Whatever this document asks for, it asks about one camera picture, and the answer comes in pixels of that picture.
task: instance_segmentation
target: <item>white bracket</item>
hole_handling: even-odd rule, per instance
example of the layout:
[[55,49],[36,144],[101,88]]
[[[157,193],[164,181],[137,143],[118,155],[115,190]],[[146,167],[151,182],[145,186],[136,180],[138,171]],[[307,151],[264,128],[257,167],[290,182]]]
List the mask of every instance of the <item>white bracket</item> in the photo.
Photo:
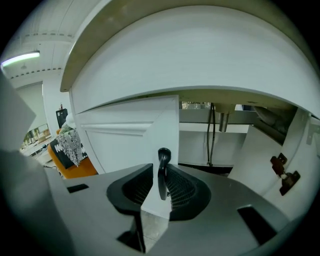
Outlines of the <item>white bracket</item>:
[[316,147],[316,154],[320,158],[320,134],[317,133],[314,135],[315,147]]
[[306,143],[311,145],[312,137],[314,134],[320,134],[320,125],[319,124],[309,124],[308,137],[306,138]]

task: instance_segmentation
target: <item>curved white panel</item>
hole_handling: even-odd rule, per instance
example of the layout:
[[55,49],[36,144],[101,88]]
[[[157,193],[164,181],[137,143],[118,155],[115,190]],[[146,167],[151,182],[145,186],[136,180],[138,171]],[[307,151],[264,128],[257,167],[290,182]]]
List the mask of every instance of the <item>curved white panel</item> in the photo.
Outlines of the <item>curved white panel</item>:
[[281,149],[282,145],[273,138],[250,125],[228,178],[241,182],[263,196],[279,180],[270,159],[278,156]]
[[319,78],[269,23],[217,6],[187,6],[126,27],[88,61],[72,86],[76,113],[119,99],[181,89],[258,92],[320,117]]
[[285,172],[293,174],[298,171],[301,176],[300,179],[284,196],[279,192],[282,187],[280,178],[263,195],[266,200],[281,210],[289,220],[305,215],[319,191],[320,158],[317,154],[316,141],[312,138],[312,143],[307,144],[309,127],[313,123],[320,125],[318,119],[308,117],[305,127],[302,129],[302,138],[294,136],[289,138],[290,140],[297,140],[299,144],[291,161],[286,164]]

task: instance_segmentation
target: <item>black grille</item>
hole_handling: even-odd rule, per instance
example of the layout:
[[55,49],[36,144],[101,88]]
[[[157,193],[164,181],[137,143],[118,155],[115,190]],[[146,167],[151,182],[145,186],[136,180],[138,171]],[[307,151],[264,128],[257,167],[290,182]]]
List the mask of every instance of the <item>black grille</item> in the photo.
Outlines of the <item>black grille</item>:
[[142,205],[153,185],[153,172],[145,170],[122,186],[123,194],[132,202]]
[[195,186],[182,175],[170,168],[166,169],[166,186],[170,192],[172,210],[189,203],[196,193]]

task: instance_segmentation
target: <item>black rectangular slot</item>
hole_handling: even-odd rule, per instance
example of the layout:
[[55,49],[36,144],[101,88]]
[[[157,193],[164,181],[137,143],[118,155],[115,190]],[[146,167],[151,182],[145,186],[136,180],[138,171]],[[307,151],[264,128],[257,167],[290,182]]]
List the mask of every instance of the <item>black rectangular slot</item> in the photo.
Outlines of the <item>black rectangular slot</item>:
[[251,206],[237,210],[260,245],[273,238],[277,232]]
[[80,190],[85,190],[87,188],[89,187],[86,184],[79,184],[79,185],[67,187],[66,189],[69,191],[69,193],[74,193]]

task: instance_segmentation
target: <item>fluorescent light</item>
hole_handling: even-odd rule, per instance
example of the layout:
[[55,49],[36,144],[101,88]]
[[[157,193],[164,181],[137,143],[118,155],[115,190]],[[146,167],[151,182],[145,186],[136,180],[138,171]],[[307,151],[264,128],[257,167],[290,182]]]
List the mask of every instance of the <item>fluorescent light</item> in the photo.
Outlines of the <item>fluorescent light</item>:
[[39,56],[40,56],[40,51],[33,51],[33,52],[24,53],[24,54],[21,54],[21,55],[18,55],[18,56],[15,56],[15,57],[12,57],[10,59],[5,60],[4,62],[1,63],[1,66],[6,67],[12,63],[31,59],[31,58],[36,58]]

